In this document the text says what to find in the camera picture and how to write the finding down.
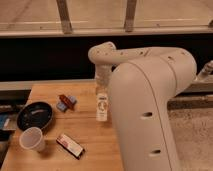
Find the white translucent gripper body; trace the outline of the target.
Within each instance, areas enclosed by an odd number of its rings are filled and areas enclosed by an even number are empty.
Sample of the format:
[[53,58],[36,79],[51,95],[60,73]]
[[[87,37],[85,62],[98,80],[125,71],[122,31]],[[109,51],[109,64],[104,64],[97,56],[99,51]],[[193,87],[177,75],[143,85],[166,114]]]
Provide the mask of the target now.
[[112,74],[111,65],[95,66],[96,93],[106,93],[110,76]]

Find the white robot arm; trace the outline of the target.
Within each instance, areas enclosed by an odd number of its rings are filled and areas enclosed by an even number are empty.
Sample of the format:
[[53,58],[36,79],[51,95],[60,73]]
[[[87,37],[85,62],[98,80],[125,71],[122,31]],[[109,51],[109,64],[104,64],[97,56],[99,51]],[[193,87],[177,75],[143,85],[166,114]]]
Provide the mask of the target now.
[[213,72],[197,68],[178,47],[117,49],[111,42],[89,49],[95,79],[107,89],[124,171],[181,171],[167,103]]

